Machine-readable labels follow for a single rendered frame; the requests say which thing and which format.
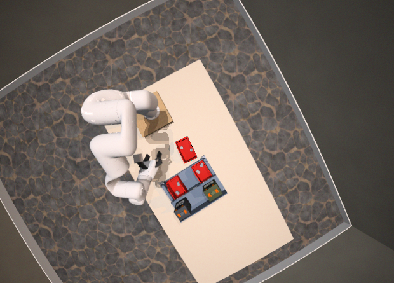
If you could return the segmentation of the red bin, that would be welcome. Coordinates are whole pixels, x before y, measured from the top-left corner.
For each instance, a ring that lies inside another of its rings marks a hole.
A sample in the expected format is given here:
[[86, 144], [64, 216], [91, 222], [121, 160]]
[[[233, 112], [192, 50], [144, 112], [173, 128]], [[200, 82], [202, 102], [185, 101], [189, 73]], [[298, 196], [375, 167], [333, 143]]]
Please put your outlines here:
[[[180, 186], [177, 186], [177, 182], [180, 182]], [[172, 178], [172, 180], [170, 179], [167, 183], [166, 183], [169, 192], [171, 193], [171, 195], [173, 196], [173, 198], [176, 200], [178, 197], [184, 195], [185, 193], [188, 192], [187, 188], [185, 187], [184, 183], [181, 181], [179, 176], [175, 176], [174, 178]], [[177, 195], [175, 192], [179, 191], [179, 195]]]
[[[203, 163], [203, 167], [200, 167], [201, 162]], [[200, 171], [200, 174], [198, 174], [196, 172], [197, 169]], [[193, 170], [195, 176], [198, 178], [200, 183], [206, 181], [207, 179], [209, 179], [210, 177], [213, 176], [211, 174], [211, 172], [209, 171], [209, 169], [207, 168], [207, 166], [205, 165], [203, 160], [201, 160], [198, 163], [194, 164], [192, 166], [192, 170]]]
[[[195, 158], [197, 158], [196, 153], [195, 153], [188, 137], [178, 140], [176, 142], [176, 146], [177, 146], [177, 149], [179, 150], [179, 153], [180, 153], [184, 163], [190, 162], [191, 160], [194, 160]], [[181, 146], [183, 146], [183, 149], [180, 149]], [[193, 151], [190, 151], [191, 148], [193, 149]]]

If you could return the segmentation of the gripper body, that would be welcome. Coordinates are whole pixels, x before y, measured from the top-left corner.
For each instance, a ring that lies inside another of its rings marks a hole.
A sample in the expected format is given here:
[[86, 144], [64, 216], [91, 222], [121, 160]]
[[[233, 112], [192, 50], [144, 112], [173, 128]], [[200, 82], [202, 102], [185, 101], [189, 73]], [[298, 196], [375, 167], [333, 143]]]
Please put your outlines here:
[[151, 179], [153, 179], [158, 171], [158, 168], [159, 168], [159, 167], [155, 168], [156, 160], [149, 160], [149, 161], [143, 162], [143, 164], [146, 165], [148, 167], [148, 169], [140, 168], [138, 176], [145, 175], [145, 176], [149, 176]]

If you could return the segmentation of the dark green tool case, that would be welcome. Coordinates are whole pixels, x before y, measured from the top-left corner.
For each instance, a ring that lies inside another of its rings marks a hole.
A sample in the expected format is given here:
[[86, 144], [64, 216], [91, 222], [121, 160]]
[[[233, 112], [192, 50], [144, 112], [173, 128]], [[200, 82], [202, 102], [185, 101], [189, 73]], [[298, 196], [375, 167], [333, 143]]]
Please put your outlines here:
[[222, 191], [218, 188], [214, 179], [203, 186], [203, 192], [210, 202], [222, 195]]

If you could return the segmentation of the dark grey metal shelf rack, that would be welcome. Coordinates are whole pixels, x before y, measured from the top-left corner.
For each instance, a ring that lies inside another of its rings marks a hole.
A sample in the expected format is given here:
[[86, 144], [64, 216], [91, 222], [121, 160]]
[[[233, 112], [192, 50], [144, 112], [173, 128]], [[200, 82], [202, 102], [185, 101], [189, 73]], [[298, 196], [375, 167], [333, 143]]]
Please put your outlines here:
[[[198, 178], [195, 176], [195, 174], [194, 174], [194, 172], [193, 172], [193, 170], [191, 168], [194, 164], [198, 163], [201, 160], [204, 161], [205, 165], [207, 166], [207, 168], [209, 169], [209, 171], [213, 175], [211, 178], [207, 179], [203, 183], [199, 182]], [[173, 178], [175, 176], [179, 176], [180, 177], [181, 181], [184, 183], [185, 187], [188, 190], [187, 193], [185, 193], [181, 197], [177, 198], [176, 200], [172, 197], [172, 195], [169, 192], [168, 187], [166, 185], [166, 182], [168, 182], [171, 178]], [[224, 186], [222, 185], [222, 183], [220, 182], [219, 178], [215, 174], [213, 168], [210, 166], [210, 164], [207, 161], [205, 155], [203, 155], [201, 159], [199, 159], [198, 161], [194, 162], [193, 164], [191, 164], [190, 166], [188, 166], [184, 170], [180, 171], [179, 173], [177, 173], [173, 177], [167, 179], [165, 182], [162, 181], [160, 183], [160, 185], [163, 188], [163, 190], [166, 193], [166, 195], [168, 196], [168, 198], [170, 199], [171, 204], [173, 205], [174, 208], [175, 208], [175, 204], [178, 201], [182, 200], [183, 198], [186, 197], [189, 200], [189, 203], [191, 204], [191, 215], [189, 215], [188, 217], [184, 218], [182, 221], [180, 221], [180, 223], [185, 221], [189, 217], [193, 216], [197, 212], [201, 211], [205, 207], [209, 206], [210, 204], [214, 203], [215, 201], [217, 201], [218, 199], [222, 198], [224, 195], [227, 194], [227, 191], [225, 190]], [[212, 200], [210, 202], [208, 200], [208, 198], [206, 197], [206, 195], [204, 194], [204, 192], [203, 192], [203, 186], [206, 185], [207, 183], [209, 183], [210, 181], [212, 181], [213, 179], [215, 179], [216, 183], [219, 185], [219, 188], [222, 191], [222, 195], [218, 196], [217, 198], [215, 198], [214, 200]]]

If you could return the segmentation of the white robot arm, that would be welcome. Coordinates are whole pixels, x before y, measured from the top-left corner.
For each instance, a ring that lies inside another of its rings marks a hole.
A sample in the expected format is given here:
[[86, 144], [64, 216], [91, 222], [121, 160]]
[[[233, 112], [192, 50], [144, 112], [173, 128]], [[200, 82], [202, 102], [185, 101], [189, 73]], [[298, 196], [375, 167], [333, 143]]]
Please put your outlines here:
[[[124, 181], [120, 177], [126, 174], [130, 167], [126, 156], [132, 156], [137, 149], [137, 114], [154, 120], [159, 113], [155, 94], [147, 90], [101, 90], [88, 96], [81, 108], [83, 119], [92, 125], [121, 124], [121, 132], [94, 137], [90, 142], [90, 149], [107, 173], [107, 189], [116, 197], [129, 198], [129, 202], [135, 205], [145, 202], [152, 179], [139, 175], [136, 181]], [[142, 169], [148, 169], [143, 164], [142, 153], [133, 155], [133, 160]]]

